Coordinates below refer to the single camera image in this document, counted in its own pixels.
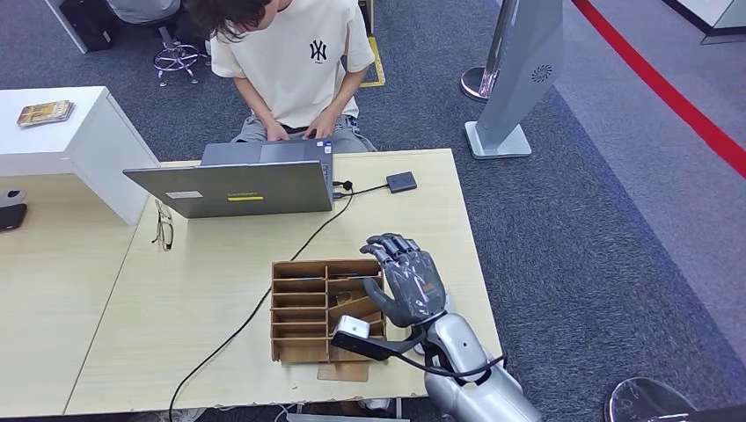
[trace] red line on floor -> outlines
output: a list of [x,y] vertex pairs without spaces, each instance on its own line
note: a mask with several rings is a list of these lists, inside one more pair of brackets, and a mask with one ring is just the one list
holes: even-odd
[[746,150],[708,119],[681,92],[677,91],[655,68],[630,45],[589,0],[573,0],[575,7],[601,34],[640,79],[650,87],[681,119],[686,122],[715,154],[746,178]]

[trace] black cable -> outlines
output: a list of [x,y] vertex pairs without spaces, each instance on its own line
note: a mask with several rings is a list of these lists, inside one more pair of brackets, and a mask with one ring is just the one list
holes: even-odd
[[[315,232],[313,232],[313,234],[311,235],[311,237],[308,238],[308,240],[305,242],[305,244],[303,246],[301,246],[300,249],[298,249],[298,252],[296,252],[295,255],[293,255],[293,258],[290,259],[291,261],[295,261],[296,258],[298,258],[298,255],[300,255],[301,252],[304,251],[304,249],[306,248],[306,246],[308,246],[311,243],[311,240],[313,240],[313,238],[316,237],[316,235],[318,233],[320,233],[321,230],[324,229],[324,227],[326,227],[330,222],[333,222],[334,220],[336,220],[337,217],[339,217],[340,215],[342,215],[342,213],[344,213],[345,211],[347,211],[347,209],[349,208],[350,204],[352,203],[352,197],[355,194],[355,191],[352,188],[350,188],[349,190],[350,190],[351,193],[349,195],[349,199],[347,200],[347,204],[345,204],[345,207],[342,208],[342,210],[339,213],[335,214],[332,218],[330,218],[329,220],[326,220],[324,222],[324,224],[321,224],[321,227],[319,227]],[[259,303],[257,303],[256,308],[254,308],[254,310],[252,311],[252,314],[249,315],[248,319],[246,319],[244,321],[244,323],[241,324],[240,327],[238,327],[238,330],[236,330],[235,332],[233,332],[233,334],[231,334],[230,337],[228,337],[227,340],[225,340],[220,346],[218,346],[215,349],[214,352],[212,352],[207,358],[205,358],[205,360],[203,360],[202,362],[200,362],[200,364],[197,365],[196,368],[192,369],[192,372],[190,372],[189,375],[187,375],[186,377],[184,377],[183,380],[181,380],[181,382],[179,383],[179,385],[176,387],[176,391],[173,392],[173,396],[171,397],[171,402],[168,404],[168,421],[169,422],[173,422],[173,403],[176,401],[176,396],[179,395],[179,391],[181,390],[181,387],[184,386],[184,384],[189,380],[189,378],[192,377],[192,375],[196,374],[197,371],[200,370],[200,368],[202,368],[206,363],[208,363],[212,358],[214,358],[215,355],[217,355],[218,353],[220,353],[221,350],[223,350],[231,341],[233,341],[234,338],[236,338],[236,336],[244,328],[246,328],[246,326],[252,321],[252,319],[257,314],[257,312],[259,312],[259,308],[261,308],[262,303],[264,303],[264,301],[267,299],[267,296],[269,296],[269,292],[271,292],[271,291],[272,291],[272,287],[268,288],[267,291],[264,292],[264,294],[261,296],[261,299],[259,300]]]
[[394,356],[396,356],[397,358],[403,360],[404,362],[412,365],[413,367],[421,369],[421,370],[423,370],[425,372],[429,372],[430,374],[440,375],[440,376],[449,376],[451,378],[464,378],[465,376],[476,375],[476,374],[478,374],[480,372],[487,371],[490,367],[493,367],[493,366],[497,365],[498,363],[502,362],[503,360],[505,360],[505,355],[502,355],[501,357],[499,357],[499,358],[497,358],[495,360],[489,361],[488,363],[482,365],[481,367],[478,367],[476,369],[472,369],[471,371],[466,371],[466,372],[450,372],[450,371],[446,371],[444,369],[437,369],[437,368],[434,368],[434,367],[426,367],[425,365],[422,365],[419,362],[415,362],[414,360],[411,360],[411,359],[407,358],[403,354],[395,354]]
[[376,186],[376,187],[370,187],[368,189],[363,189],[360,192],[340,193],[340,197],[344,198],[346,196],[355,196],[355,195],[359,195],[361,193],[368,193],[368,192],[371,192],[371,191],[375,191],[377,189],[383,189],[385,187],[389,187],[389,184],[387,183],[385,185],[380,185],[380,186]]

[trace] robot finger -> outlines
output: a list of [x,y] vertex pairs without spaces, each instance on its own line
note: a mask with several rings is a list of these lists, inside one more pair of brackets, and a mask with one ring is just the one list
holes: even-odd
[[412,239],[405,239],[405,242],[409,245],[409,248],[412,251],[421,251],[420,246],[414,242]]
[[365,246],[360,248],[360,253],[369,253],[373,255],[381,264],[388,264],[393,262],[393,259],[388,253],[386,253],[386,250],[378,245],[366,244]]
[[366,241],[370,245],[381,245],[386,249],[386,252],[392,257],[396,256],[399,252],[398,246],[389,238],[384,236],[371,236]]
[[401,235],[396,235],[393,233],[386,233],[384,236],[391,239],[399,248],[399,252],[401,253],[407,253],[409,250],[409,244],[406,242],[406,239],[404,239]]

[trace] desk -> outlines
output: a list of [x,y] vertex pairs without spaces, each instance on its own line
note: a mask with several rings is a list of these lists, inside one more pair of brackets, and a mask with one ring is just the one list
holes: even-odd
[[[420,187],[354,197],[299,259],[360,258],[358,249],[370,235],[411,236],[432,253],[456,311],[500,355],[450,151],[334,158],[336,179],[350,179],[358,189],[402,171],[413,171]],[[345,202],[336,202],[336,209]],[[186,221],[174,213],[173,250],[163,252],[150,243],[157,213],[148,205],[66,413],[166,409],[177,383],[248,317],[269,285],[271,263],[289,259],[330,215]],[[387,334],[406,336],[393,324]],[[233,343],[186,385],[176,407],[425,395],[422,372],[400,360],[371,364],[368,382],[318,381],[317,368],[271,361],[265,302]]]
[[0,233],[0,417],[62,415],[135,233],[76,176],[0,178],[26,190]]

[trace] gray laptop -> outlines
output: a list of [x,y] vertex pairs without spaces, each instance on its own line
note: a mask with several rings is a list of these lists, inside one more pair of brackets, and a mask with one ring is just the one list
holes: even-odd
[[199,166],[123,173],[186,218],[332,209],[331,140],[211,143]]

